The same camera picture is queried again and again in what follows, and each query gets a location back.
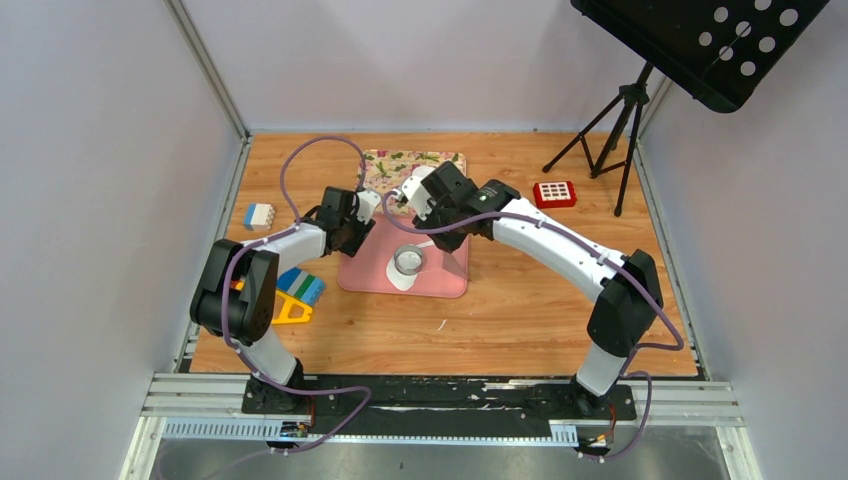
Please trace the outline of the white dough ball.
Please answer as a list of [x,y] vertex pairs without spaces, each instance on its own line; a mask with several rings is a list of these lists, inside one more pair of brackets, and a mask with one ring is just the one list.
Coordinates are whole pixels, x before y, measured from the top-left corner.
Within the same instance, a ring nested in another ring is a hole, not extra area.
[[386,265],[385,274],[396,290],[406,292],[412,288],[425,267],[425,250],[433,246],[433,241],[404,244],[392,253]]

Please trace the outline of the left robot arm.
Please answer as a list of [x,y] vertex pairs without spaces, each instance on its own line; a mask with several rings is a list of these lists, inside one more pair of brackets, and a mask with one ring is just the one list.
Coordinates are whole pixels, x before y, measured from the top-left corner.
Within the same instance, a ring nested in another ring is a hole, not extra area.
[[189,307],[192,322],[220,337],[283,413],[306,400],[303,366],[271,326],[277,281],[303,262],[334,252],[354,256],[375,227],[381,202],[372,190],[328,187],[322,201],[289,228],[244,242],[216,241]]

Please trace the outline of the floral cutting mat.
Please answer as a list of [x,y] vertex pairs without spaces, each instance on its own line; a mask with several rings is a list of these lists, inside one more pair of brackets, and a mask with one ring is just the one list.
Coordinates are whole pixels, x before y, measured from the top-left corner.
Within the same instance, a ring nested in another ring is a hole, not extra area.
[[364,157],[364,164],[359,165],[357,180],[364,179],[365,189],[374,189],[380,194],[399,187],[421,166],[436,168],[449,162],[463,174],[467,173],[467,160],[460,152],[370,149],[364,151]]

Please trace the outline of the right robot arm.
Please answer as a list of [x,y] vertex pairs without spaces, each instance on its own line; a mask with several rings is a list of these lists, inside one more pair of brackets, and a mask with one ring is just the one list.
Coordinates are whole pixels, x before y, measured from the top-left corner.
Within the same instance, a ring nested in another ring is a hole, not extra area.
[[587,323],[591,345],[576,373],[571,403],[589,418],[607,409],[610,389],[662,309],[653,257],[592,242],[541,212],[516,189],[499,180],[478,186],[451,162],[416,168],[399,191],[415,213],[415,228],[438,248],[452,252],[469,235],[485,237],[529,255],[593,302]]

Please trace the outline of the pink plastic tray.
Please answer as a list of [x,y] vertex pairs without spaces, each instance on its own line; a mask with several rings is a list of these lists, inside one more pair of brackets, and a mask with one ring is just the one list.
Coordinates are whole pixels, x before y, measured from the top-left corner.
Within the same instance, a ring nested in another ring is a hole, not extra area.
[[[392,253],[404,244],[432,241],[423,234],[408,233],[396,228],[383,214],[374,217],[376,225],[354,257],[344,255],[340,261],[338,283],[348,291],[413,295],[437,298],[458,298],[467,288],[466,280],[454,277],[441,269],[441,252],[438,247],[425,250],[426,264],[412,288],[406,292],[396,290],[386,277],[385,269]],[[470,241],[452,254],[467,267]]]

